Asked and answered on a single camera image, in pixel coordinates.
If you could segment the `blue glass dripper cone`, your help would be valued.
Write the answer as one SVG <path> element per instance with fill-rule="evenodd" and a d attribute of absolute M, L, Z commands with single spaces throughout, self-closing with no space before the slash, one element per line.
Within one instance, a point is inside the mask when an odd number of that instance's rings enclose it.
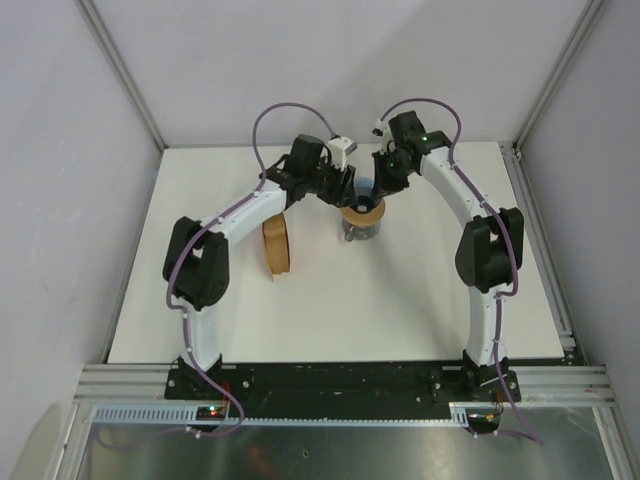
<path fill-rule="evenodd" d="M 373 194 L 374 180 L 367 177 L 359 177 L 354 181 L 356 203 L 352 209 L 359 214 L 369 213 L 376 207 Z"/>

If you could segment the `wooden dripper ring holder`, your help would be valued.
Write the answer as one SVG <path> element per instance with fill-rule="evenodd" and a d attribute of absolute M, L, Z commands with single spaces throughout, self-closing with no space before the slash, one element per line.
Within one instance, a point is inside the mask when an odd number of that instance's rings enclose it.
<path fill-rule="evenodd" d="M 369 196 L 360 195 L 357 203 L 340 209 L 342 218 L 356 227 L 369 227 L 379 223 L 386 210 L 384 200 L 376 201 Z"/>

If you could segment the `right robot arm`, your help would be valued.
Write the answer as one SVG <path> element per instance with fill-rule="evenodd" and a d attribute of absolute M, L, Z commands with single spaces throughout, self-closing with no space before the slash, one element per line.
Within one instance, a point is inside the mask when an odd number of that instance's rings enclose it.
<path fill-rule="evenodd" d="M 454 266 L 469 292 L 469 336 L 460 370 L 434 374 L 432 395 L 439 401 L 495 401 L 508 385 L 504 300 L 518 291 L 523 214 L 493 206 L 456 160 L 457 141 L 442 131 L 427 131 L 415 112 L 383 115 L 373 132 L 380 139 L 372 155 L 374 198 L 408 188 L 416 173 L 442 196 L 462 228 Z"/>

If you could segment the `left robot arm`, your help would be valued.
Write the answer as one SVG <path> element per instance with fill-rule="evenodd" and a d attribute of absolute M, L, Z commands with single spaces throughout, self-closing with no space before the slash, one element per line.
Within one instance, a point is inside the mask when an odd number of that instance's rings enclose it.
<path fill-rule="evenodd" d="M 185 385 L 197 398 L 210 399 L 221 387 L 220 374 L 211 369 L 222 357 L 215 315 L 230 284 L 232 248 L 308 194 L 336 208 L 354 205 L 355 167 L 347 160 L 356 149 L 357 143 L 344 136 L 323 141 L 300 134 L 273 165 L 256 157 L 258 184 L 234 204 L 210 217 L 182 217 L 174 224 L 162 269 L 165 301 L 181 313 L 181 357 L 192 368 Z"/>

